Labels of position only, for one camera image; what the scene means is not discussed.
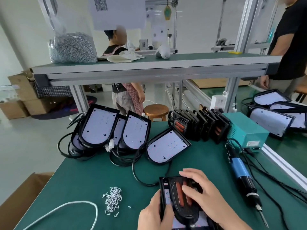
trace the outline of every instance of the green work surface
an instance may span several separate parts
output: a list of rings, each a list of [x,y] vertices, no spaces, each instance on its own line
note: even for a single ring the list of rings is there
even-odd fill
[[[203,88],[201,90],[211,98],[213,95],[222,94],[225,88]],[[247,113],[247,107],[241,107],[241,101],[245,98],[253,97],[257,93],[259,91],[249,85],[240,86],[237,93],[238,111]],[[287,132],[282,140],[269,136],[266,144],[307,177],[307,138],[304,135],[299,132]]]
[[[153,123],[150,138],[167,127],[166,122]],[[257,158],[273,176],[288,185],[298,188],[290,177],[264,154],[260,153]],[[233,172],[226,159],[223,144],[216,145],[212,140],[208,142],[192,142],[191,147],[173,160],[169,176],[176,176],[178,171],[187,167],[203,170],[220,190],[229,205],[253,230],[266,229],[259,213],[248,207],[239,194]],[[142,181],[150,183],[156,182],[159,176],[165,175],[167,165],[154,165],[143,156],[137,162],[135,169]],[[297,201],[285,190],[257,172],[255,172],[255,176],[270,195],[281,204],[289,228],[305,229],[307,225],[306,205]],[[110,216],[104,214],[106,205],[102,195],[113,186],[122,189],[122,202],[120,203],[117,218],[113,218],[113,215],[117,212]],[[137,229],[140,211],[149,204],[157,189],[158,187],[149,188],[138,183],[132,175],[131,167],[120,168],[114,166],[106,152],[85,162],[65,159],[15,230],[22,230],[63,203],[79,200],[88,200],[97,204],[98,221],[94,229],[135,230]],[[263,202],[263,213],[267,218],[270,229],[282,230],[282,221],[278,208],[261,190],[259,195]],[[90,229],[94,217],[95,210],[93,206],[89,204],[73,204],[59,209],[31,229],[85,230]]]
[[[220,53],[190,53],[190,54],[175,54],[172,55],[168,60],[163,58],[156,58],[155,55],[147,55],[145,58],[132,61],[131,63],[142,63],[142,62],[155,62],[155,61],[180,61],[180,60],[204,60],[204,59],[224,59],[224,58],[245,58],[245,57],[263,57],[267,55],[259,55],[259,54],[232,54],[228,52],[220,52]],[[109,61],[98,61],[96,63],[54,63],[41,65],[37,67],[61,67],[61,66],[75,66],[75,65],[92,65],[92,64],[113,64]]]

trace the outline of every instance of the pile of screws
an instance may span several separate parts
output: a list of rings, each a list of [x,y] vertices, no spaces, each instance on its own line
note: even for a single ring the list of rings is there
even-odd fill
[[[55,36],[49,42],[52,63],[97,62],[97,52],[93,37],[81,32]]]
[[[110,192],[103,194],[102,198],[106,198],[106,210],[104,211],[105,215],[110,215],[116,209],[119,210],[119,202],[122,200],[122,196],[120,195],[121,189],[118,187],[110,187]],[[114,215],[114,218],[117,218],[119,212]]]

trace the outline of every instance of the worker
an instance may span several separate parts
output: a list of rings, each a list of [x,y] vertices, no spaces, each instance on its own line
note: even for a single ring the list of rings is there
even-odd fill
[[[307,0],[283,0],[286,11],[280,20],[268,54],[282,56],[277,74],[261,76],[256,85],[279,89],[291,97],[305,76],[307,66]]]
[[[127,32],[124,28],[104,31],[109,38],[109,46],[104,55],[118,55],[127,50],[123,46],[127,42]],[[145,94],[140,83],[114,83],[112,84],[112,100],[115,108],[126,116],[128,111],[141,115],[143,113],[143,102]]]
[[[224,230],[252,230],[234,210],[224,200],[218,189],[208,180],[201,170],[183,169],[179,174],[186,178],[191,178],[203,189],[199,193],[186,185],[182,186],[182,191],[195,200],[203,211]],[[161,221],[160,190],[152,197],[148,207],[140,212],[138,218],[138,230],[171,230],[174,219],[174,211],[171,205],[166,205],[164,217]]]

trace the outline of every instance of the apron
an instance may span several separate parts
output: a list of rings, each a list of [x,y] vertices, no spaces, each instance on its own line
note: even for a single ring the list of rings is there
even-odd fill
[[[114,55],[114,53],[119,48],[121,48],[121,46],[116,47],[111,54],[104,54],[104,55]],[[144,112],[144,107],[143,107],[143,103],[139,102],[140,99],[138,97],[138,93],[137,93],[136,89],[131,85],[131,83],[123,83],[122,85],[125,87],[125,89],[128,91],[129,95],[132,98],[132,102],[133,102],[133,105],[134,105],[135,112],[138,115],[142,115],[142,113]]]

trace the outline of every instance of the electric screwdriver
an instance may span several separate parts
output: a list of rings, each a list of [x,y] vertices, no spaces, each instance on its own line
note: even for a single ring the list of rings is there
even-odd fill
[[[262,203],[259,195],[257,194],[257,189],[254,185],[253,179],[249,175],[248,170],[239,156],[239,153],[229,143],[226,143],[225,147],[228,151],[229,162],[234,174],[236,175],[237,184],[241,194],[245,196],[251,206],[254,206],[257,211],[259,211],[263,223],[268,228],[269,226],[262,213]]]

